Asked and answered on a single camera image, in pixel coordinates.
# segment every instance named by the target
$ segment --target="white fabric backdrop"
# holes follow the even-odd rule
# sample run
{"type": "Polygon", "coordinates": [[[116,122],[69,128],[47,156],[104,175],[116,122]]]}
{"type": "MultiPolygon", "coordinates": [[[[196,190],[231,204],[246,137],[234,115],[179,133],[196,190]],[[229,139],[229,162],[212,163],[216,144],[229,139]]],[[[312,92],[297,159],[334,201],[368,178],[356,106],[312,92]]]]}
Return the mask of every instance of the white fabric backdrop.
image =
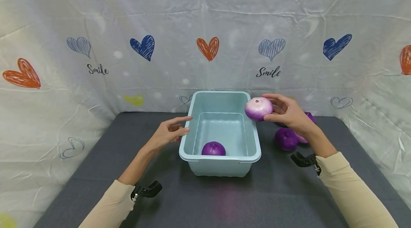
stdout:
{"type": "Polygon", "coordinates": [[[32,227],[117,113],[186,112],[197,90],[340,117],[411,206],[409,6],[0,0],[0,227],[32,227]]]}

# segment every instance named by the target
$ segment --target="black clip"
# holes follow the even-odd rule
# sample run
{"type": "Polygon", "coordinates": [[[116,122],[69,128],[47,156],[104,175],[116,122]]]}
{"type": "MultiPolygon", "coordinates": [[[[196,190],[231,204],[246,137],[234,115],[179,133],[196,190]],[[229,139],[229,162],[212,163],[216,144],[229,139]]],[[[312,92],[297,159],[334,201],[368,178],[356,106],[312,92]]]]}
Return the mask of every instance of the black clip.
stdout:
{"type": "Polygon", "coordinates": [[[314,166],[317,174],[320,175],[321,168],[318,165],[314,154],[311,154],[308,157],[304,157],[303,155],[300,154],[300,152],[296,152],[295,154],[291,155],[291,159],[299,167],[314,166]]]}
{"type": "Polygon", "coordinates": [[[158,181],[154,181],[149,187],[144,187],[136,184],[136,188],[134,189],[133,193],[131,194],[131,198],[133,201],[136,201],[138,196],[144,198],[154,198],[161,190],[162,185],[158,181]]]}

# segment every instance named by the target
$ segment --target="light blue plastic basket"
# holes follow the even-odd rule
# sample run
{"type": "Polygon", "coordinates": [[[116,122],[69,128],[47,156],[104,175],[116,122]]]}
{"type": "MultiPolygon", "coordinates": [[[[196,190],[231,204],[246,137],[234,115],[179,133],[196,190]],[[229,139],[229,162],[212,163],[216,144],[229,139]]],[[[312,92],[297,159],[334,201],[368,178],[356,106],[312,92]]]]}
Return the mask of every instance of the light blue plastic basket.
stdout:
{"type": "Polygon", "coordinates": [[[249,100],[246,92],[194,93],[188,112],[193,119],[186,122],[190,133],[182,137],[179,155],[196,176],[244,177],[260,159],[256,124],[244,112],[249,100]],[[221,143],[226,156],[201,155],[211,141],[221,143]]]}

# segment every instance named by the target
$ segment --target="gray tabletop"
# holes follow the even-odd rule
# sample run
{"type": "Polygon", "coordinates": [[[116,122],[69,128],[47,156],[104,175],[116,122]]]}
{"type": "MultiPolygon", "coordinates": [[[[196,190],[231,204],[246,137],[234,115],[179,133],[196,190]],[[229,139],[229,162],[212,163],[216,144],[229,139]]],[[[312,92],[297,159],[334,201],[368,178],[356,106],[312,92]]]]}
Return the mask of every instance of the gray tabletop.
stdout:
{"type": "MultiPolygon", "coordinates": [[[[77,227],[160,122],[179,115],[184,114],[119,114],[35,227],[77,227]]],[[[316,120],[397,224],[409,227],[411,210],[343,122],[334,117],[316,120]]],[[[168,145],[141,181],[149,185],[157,180],[162,191],[155,198],[139,198],[121,227],[347,227],[314,169],[297,167],[290,153],[273,146],[278,128],[274,123],[257,124],[262,157],[244,178],[196,177],[179,157],[179,145],[168,145]]],[[[304,146],[297,151],[312,153],[304,146]]]]}

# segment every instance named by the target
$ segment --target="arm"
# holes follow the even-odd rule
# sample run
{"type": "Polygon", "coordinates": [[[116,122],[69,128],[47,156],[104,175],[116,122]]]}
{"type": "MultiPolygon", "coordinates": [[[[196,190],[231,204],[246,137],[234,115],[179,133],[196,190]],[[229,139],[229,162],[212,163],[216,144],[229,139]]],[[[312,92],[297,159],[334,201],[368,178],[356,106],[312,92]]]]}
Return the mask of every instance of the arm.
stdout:
{"type": "Polygon", "coordinates": [[[321,167],[319,178],[350,227],[398,227],[381,201],[295,100],[277,94],[263,97],[275,105],[273,114],[265,115],[264,120],[284,123],[307,139],[321,167]]]}
{"type": "MultiPolygon", "coordinates": [[[[327,148],[331,144],[321,130],[308,136],[314,147],[327,148]]],[[[350,227],[398,227],[386,207],[351,168],[341,152],[322,157],[317,155],[321,167],[319,176],[350,227]]]]}
{"type": "Polygon", "coordinates": [[[192,117],[176,117],[164,121],[144,145],[118,180],[108,188],[100,201],[95,205],[79,228],[117,228],[133,210],[134,202],[131,193],[135,184],[140,181],[149,162],[170,142],[177,142],[181,136],[189,133],[188,128],[178,125],[192,117]]]}

